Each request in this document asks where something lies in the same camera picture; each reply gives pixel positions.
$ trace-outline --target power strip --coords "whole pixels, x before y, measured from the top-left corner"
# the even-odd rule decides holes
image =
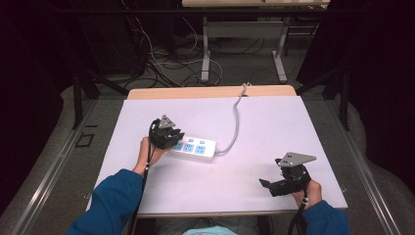
[[[215,141],[184,136],[169,152],[190,159],[211,161],[215,150]]]

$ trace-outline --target white cable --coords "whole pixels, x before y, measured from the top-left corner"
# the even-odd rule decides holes
[[[193,49],[195,49],[195,47],[198,45],[198,33],[196,33],[195,29],[190,25],[190,23],[183,18],[183,20],[187,23],[187,25],[192,29],[193,31],[193,35],[195,35],[195,45],[193,45],[192,48],[189,49],[189,51],[192,51]]]
[[[238,106],[239,102],[241,101],[242,96],[245,94],[245,91],[247,90],[247,86],[248,85],[246,83],[244,83],[243,86],[244,86],[244,89],[242,90],[241,95],[239,96],[238,100],[235,102],[235,104],[233,106],[233,111],[234,111],[234,116],[235,116],[235,133],[234,133],[234,137],[232,139],[232,142],[229,144],[229,146],[225,150],[216,151],[214,153],[216,156],[227,153],[232,148],[232,146],[235,144],[236,138],[238,137],[238,134],[239,134],[239,111],[238,111],[238,107],[237,106]]]
[[[144,35],[146,35],[146,37],[147,37],[147,39],[149,40],[149,44],[150,44],[150,54],[152,55],[152,57],[153,57],[153,60],[155,60],[156,61],[156,63],[157,63],[157,65],[160,67],[160,69],[161,69],[161,71],[162,71],[162,74],[164,74],[164,76],[165,77],[167,77],[167,78],[169,78],[166,74],[165,74],[165,72],[164,72],[164,70],[162,69],[162,65],[159,63],[159,61],[156,59],[156,57],[155,57],[155,55],[154,55],[154,53],[153,53],[153,44],[152,44],[152,40],[150,39],[150,36],[146,33],[146,31],[144,31],[144,29],[143,29],[143,26],[141,26],[141,24],[140,24],[140,21],[136,18],[136,20],[137,20],[137,22],[138,22],[138,24],[140,25],[140,28],[141,28],[141,31],[144,33]]]

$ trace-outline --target power cord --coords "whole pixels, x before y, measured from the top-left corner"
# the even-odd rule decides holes
[[[223,155],[223,154],[227,153],[232,148],[232,146],[235,144],[235,141],[236,141],[236,139],[238,137],[238,134],[239,134],[239,124],[240,124],[238,104],[241,101],[242,96],[245,94],[245,91],[247,91],[248,85],[247,85],[247,83],[244,83],[243,86],[244,86],[244,88],[243,88],[241,94],[239,95],[238,100],[235,102],[235,104],[233,106],[233,111],[234,111],[234,116],[235,116],[235,133],[234,133],[234,137],[232,139],[232,142],[229,144],[229,146],[225,150],[215,151],[214,152],[214,154],[216,156],[220,156],[220,155]]]

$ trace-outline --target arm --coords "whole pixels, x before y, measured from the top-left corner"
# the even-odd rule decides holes
[[[143,138],[136,166],[122,169],[102,181],[92,194],[91,208],[78,218],[67,234],[120,234],[132,216],[142,196],[143,174],[149,149],[149,140]],[[164,153],[156,149],[151,165]]]
[[[307,188],[308,205],[302,212],[302,217],[307,224],[307,235],[324,234],[349,234],[348,219],[343,211],[331,207],[322,200],[321,185],[311,180]],[[303,192],[293,193],[297,205],[300,206]]]

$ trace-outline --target floor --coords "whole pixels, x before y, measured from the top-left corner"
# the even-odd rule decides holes
[[[288,84],[295,88],[300,87],[295,78],[310,39],[293,37],[288,55],[283,57]],[[262,40],[256,39],[219,38],[212,45],[217,46],[211,48],[214,50],[211,58],[215,60],[215,63],[211,63],[210,77],[213,83],[217,81],[215,77],[220,77],[220,85],[241,85],[247,81],[253,85],[280,84],[270,54],[271,50],[275,50],[274,41],[263,40],[262,44]],[[199,52],[192,47],[181,48],[180,52],[188,55],[195,53],[200,58]],[[155,65],[159,67],[161,63],[177,63],[161,61],[164,60],[161,55],[156,57],[159,61]],[[192,79],[196,79],[194,73],[197,73],[194,71],[200,71],[201,64],[181,62],[186,64],[165,64],[163,72],[177,83],[190,82],[189,85],[192,85]],[[148,72],[142,77],[154,77],[154,74]],[[128,89],[153,83],[149,79],[126,80],[120,75],[109,78]],[[111,139],[117,114],[125,98],[107,86],[98,84],[98,87],[102,92],[99,100],[84,98],[84,122],[76,130],[71,129],[74,120],[72,90],[69,88],[62,93],[65,106],[61,118],[26,182],[1,217],[1,234],[62,234],[68,222],[84,210],[90,196],[88,190],[84,189],[95,182],[94,175],[98,173],[100,161],[105,156],[106,148],[103,146],[108,145]],[[404,189],[404,185],[365,161],[362,154],[365,146],[364,126],[359,121],[358,112],[353,106],[350,107],[350,132],[344,132],[336,119],[339,102],[322,100],[320,94],[323,88],[315,87],[302,97],[323,148],[330,157],[334,173],[345,187],[349,204],[346,212],[352,234],[410,234],[415,231],[414,225],[405,221],[408,216],[414,217],[411,211],[405,209],[405,205],[414,208],[413,195],[408,195],[404,190],[388,190],[388,187]],[[77,140],[83,134],[94,134],[95,147],[88,151],[76,147]],[[404,203],[392,203],[396,197]],[[289,214],[272,216],[273,234],[284,234],[290,219]]]

